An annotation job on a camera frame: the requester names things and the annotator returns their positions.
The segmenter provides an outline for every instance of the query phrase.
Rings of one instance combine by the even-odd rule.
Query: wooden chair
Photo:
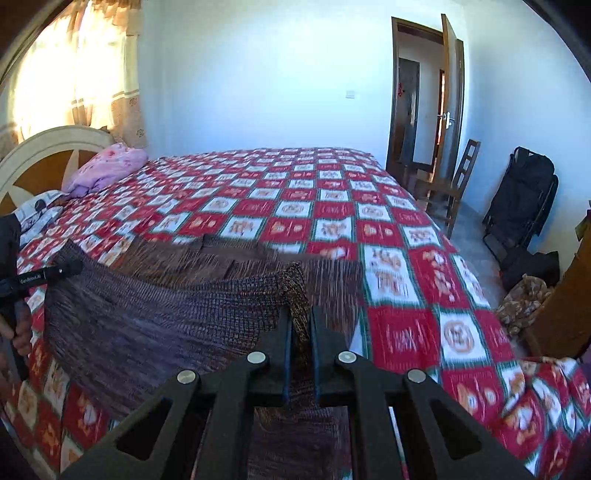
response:
[[[420,190],[426,190],[431,193],[439,193],[436,197],[441,198],[442,196],[447,197],[446,200],[437,200],[431,198],[422,198],[418,199],[418,202],[426,202],[427,206],[435,206],[435,207],[445,207],[446,214],[445,216],[437,215],[436,213],[429,215],[433,219],[443,220],[447,225],[447,237],[452,237],[453,227],[456,223],[457,211],[460,208],[460,201],[462,196],[464,195],[464,190],[466,190],[466,186],[468,185],[468,180],[470,179],[470,175],[472,173],[472,169],[474,168],[474,163],[476,161],[476,157],[478,156],[478,151],[480,150],[480,142],[475,140],[468,140],[468,144],[466,145],[466,149],[464,150],[464,155],[462,156],[462,160],[460,161],[460,166],[456,171],[456,175],[453,177],[451,183],[445,181],[434,181],[428,182],[422,179],[417,179],[415,184],[415,192]]]

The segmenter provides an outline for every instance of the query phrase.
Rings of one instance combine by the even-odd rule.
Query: floral curtain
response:
[[[77,0],[43,30],[0,98],[0,158],[61,125],[107,127],[130,147],[146,146],[139,8],[139,0]]]

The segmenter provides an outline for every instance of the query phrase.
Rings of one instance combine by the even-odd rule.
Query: wooden headboard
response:
[[[114,143],[113,137],[90,127],[72,125],[41,132],[0,161],[0,215],[48,190],[60,190],[96,153]]]

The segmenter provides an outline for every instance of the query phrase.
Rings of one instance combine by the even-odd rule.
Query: black bag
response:
[[[541,278],[546,285],[554,287],[560,281],[558,252],[530,254],[523,247],[509,250],[501,262],[501,282],[505,291],[515,287],[524,274]]]
[[[484,243],[498,261],[515,247],[527,246],[548,218],[558,177],[548,157],[517,147],[483,223]]]

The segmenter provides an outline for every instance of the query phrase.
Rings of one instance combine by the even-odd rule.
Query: bedspread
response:
[[[359,259],[363,354],[384,369],[422,368],[539,478],[562,472],[589,434],[589,386],[570,359],[517,361],[476,277],[414,199],[369,154],[258,149],[160,158],[70,204],[18,260],[42,267],[67,238],[111,265],[135,235],[189,242],[205,233],[284,252]],[[50,476],[114,422],[70,382],[43,341],[33,292],[31,377],[5,411]]]

